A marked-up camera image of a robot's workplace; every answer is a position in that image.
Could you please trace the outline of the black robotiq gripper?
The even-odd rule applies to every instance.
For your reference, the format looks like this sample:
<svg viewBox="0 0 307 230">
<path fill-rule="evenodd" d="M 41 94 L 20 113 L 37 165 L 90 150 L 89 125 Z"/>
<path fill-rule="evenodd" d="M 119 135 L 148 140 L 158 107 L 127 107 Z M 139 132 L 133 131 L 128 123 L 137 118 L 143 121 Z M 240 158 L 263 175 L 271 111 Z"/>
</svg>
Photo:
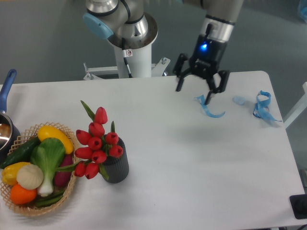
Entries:
<svg viewBox="0 0 307 230">
<path fill-rule="evenodd" d="M 209 86 L 205 105 L 208 105 L 214 94 L 225 91 L 229 79 L 229 70 L 218 71 L 220 61 L 227 47 L 227 42 L 220 42 L 209 39 L 204 35 L 199 35 L 193 54 L 189 59 L 187 54 L 181 53 L 173 68 L 173 73 L 177 77 L 176 91 L 181 91 L 184 78 L 191 72 L 193 75 L 206 79 Z M 189 59 L 189 67 L 183 71 L 184 63 Z M 215 85 L 214 77 L 220 78 L 218 86 Z"/>
</svg>

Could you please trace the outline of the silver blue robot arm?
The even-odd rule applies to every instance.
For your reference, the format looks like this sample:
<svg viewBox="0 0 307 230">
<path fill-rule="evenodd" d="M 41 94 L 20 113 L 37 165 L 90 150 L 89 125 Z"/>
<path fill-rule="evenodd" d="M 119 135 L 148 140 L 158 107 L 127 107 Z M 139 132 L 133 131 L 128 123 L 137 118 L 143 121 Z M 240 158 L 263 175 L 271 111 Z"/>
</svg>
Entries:
<svg viewBox="0 0 307 230">
<path fill-rule="evenodd" d="M 176 91 L 181 91 L 184 78 L 198 76 L 207 81 L 209 92 L 205 104 L 214 94 L 225 91 L 230 72 L 219 64 L 235 24 L 226 10 L 232 1 L 186 0 L 185 4 L 206 9 L 207 14 L 193 54 L 178 56 L 173 73 Z M 152 44 L 158 35 L 155 19 L 144 12 L 142 0 L 87 0 L 83 15 L 86 26 L 96 36 L 106 39 L 114 48 L 120 78 L 153 77 Z"/>
</svg>

